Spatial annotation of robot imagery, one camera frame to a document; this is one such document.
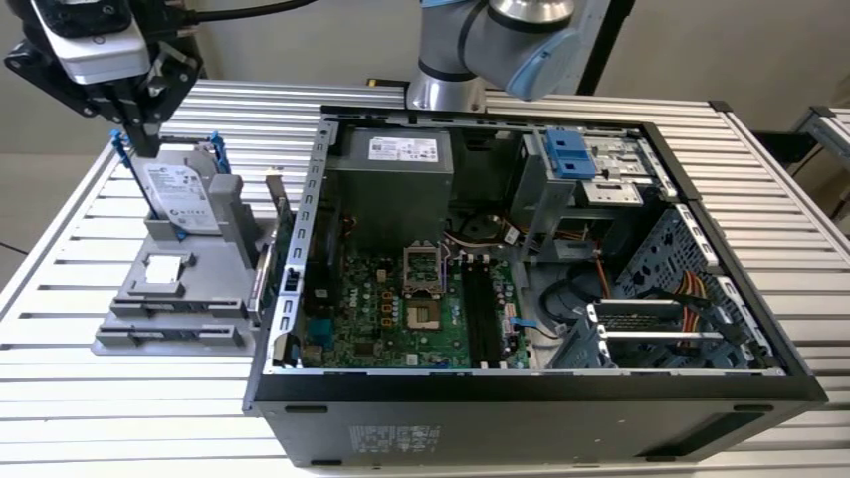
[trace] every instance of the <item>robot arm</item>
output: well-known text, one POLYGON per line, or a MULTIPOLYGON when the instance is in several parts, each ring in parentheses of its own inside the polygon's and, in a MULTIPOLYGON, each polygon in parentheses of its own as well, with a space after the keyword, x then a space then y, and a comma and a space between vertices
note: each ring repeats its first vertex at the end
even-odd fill
POLYGON ((424 0, 409 108, 484 110, 484 81, 526 101, 564 80, 581 41, 573 0, 424 0))
MULTIPOLYGON (((119 124, 138 155, 157 157, 161 126, 203 68, 187 38, 198 23, 316 1, 194 12, 182 0, 7 0, 26 39, 5 63, 81 115, 119 124)), ((422 6, 410 108, 484 111, 484 80, 525 100, 552 92, 578 49, 573 0, 422 0, 422 6)))
POLYGON ((25 41, 6 65, 85 117, 121 124, 155 157, 159 127, 203 66, 186 34, 191 12, 169 0, 7 0, 25 41))

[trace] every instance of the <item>black cable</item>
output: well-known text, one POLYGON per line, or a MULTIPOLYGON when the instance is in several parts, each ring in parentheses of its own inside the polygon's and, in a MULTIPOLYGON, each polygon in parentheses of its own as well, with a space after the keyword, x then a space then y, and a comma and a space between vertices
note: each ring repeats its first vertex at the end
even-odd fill
POLYGON ((553 336, 552 334, 549 334, 546 331, 544 331, 544 329, 538 327, 533 327, 533 329, 541 333, 541 335, 546 338, 546 339, 552 339, 553 341, 560 341, 561 338, 558 336, 553 336))
POLYGON ((19 254, 23 254, 26 256, 30 255, 30 252, 26 251, 25 249, 19 249, 15 246, 11 246, 10 244, 7 244, 6 242, 0 241, 0 247, 3 247, 5 249, 9 249, 13 252, 18 252, 19 254))
POLYGON ((278 2, 271 5, 262 5, 251 8, 238 8, 234 10, 217 10, 214 12, 195 12, 193 21, 195 24, 207 22, 223 22, 226 20, 239 20, 242 18, 262 17, 275 13, 289 12, 297 8, 302 8, 317 0, 290 0, 289 2, 278 2))
POLYGON ((602 296, 596 295, 596 294, 585 291, 576 284, 576 279, 586 271, 594 270, 596 267, 597 267, 597 265, 593 264, 593 263, 585 263, 585 264, 578 264, 578 265, 573 266, 570 268, 570 270, 568 271, 568 277, 565 277, 564 279, 553 282, 549 285, 549 287, 544 290, 544 292, 541 293, 541 296, 538 297, 538 307, 541 309, 541 312, 544 313, 544 316, 548 319, 550 319, 552 321, 554 321, 554 322, 557 322, 560 324, 568 324, 568 325, 573 325, 578 321, 577 317, 560 316, 558 314, 553 313, 549 310, 549 304, 548 304, 549 297, 553 294, 556 294, 565 287, 568 289, 570 289, 570 292, 573 292, 573 294, 588 304, 590 304, 593 302, 597 302, 600 299, 602 299, 602 296))
POLYGON ((841 201, 839 201, 839 204, 836 205, 836 209, 833 209, 833 213, 829 215, 831 221, 835 221, 836 219, 839 219, 839 214, 841 214, 841 211, 844 210, 847 205, 848 205, 848 199, 843 199, 841 201))
POLYGON ((800 174, 800 171, 804 170, 804 168, 809 165, 809 162, 812 162, 812 159, 815 158, 815 156, 817 156, 823 150, 824 150, 824 146, 819 144, 819 147, 816 147, 812 150, 807 158, 800 162, 800 166, 797 166, 797 169, 795 169, 795 172, 792 173, 792 178, 797 177, 797 174, 800 174))

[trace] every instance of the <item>slotted metal table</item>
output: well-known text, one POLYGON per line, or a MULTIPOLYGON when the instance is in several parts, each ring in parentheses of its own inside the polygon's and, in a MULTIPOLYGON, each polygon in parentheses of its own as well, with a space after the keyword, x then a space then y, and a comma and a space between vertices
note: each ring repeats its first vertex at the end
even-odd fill
MULTIPOLYGON (((393 88, 202 82, 166 134, 227 138, 245 200, 271 214, 263 177, 298 202, 320 105, 400 108, 393 88)), ((90 352, 142 245, 139 188, 107 149, 0 295, 0 475, 634 476, 850 474, 850 245, 732 113, 700 102, 492 93, 498 114, 654 122, 831 403, 700 464, 299 470, 266 422, 242 416, 249 358, 90 352)))
POLYGON ((850 109, 812 107, 796 130, 812 134, 850 170, 850 109))

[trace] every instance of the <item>white wall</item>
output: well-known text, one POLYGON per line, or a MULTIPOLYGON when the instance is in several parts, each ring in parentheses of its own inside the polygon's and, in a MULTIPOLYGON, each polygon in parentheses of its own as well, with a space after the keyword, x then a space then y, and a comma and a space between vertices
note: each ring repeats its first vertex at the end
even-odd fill
MULTIPOLYGON (((270 0, 206 0, 222 9, 270 0)), ((753 127, 789 127, 850 72, 850 0, 638 0, 600 94, 724 99, 753 127)), ((0 6, 0 47, 21 39, 0 6)), ((321 0, 201 33, 210 74, 229 80, 362 85, 408 80, 418 0, 321 0)), ((82 119, 0 68, 0 151, 97 154, 111 126, 82 119)))
MULTIPOLYGON (((21 20, 0 4, 0 56, 25 38, 21 20)), ((102 151, 111 125, 85 119, 0 64, 0 152, 91 154, 102 151)))
POLYGON ((789 128, 850 73, 848 0, 638 0, 600 95, 726 100, 789 128))
MULTIPOLYGON (((198 10, 267 3, 195 2, 198 10)), ((412 79, 420 39, 420 0, 320 0, 278 15, 207 24, 199 37, 211 75, 324 85, 412 79)))

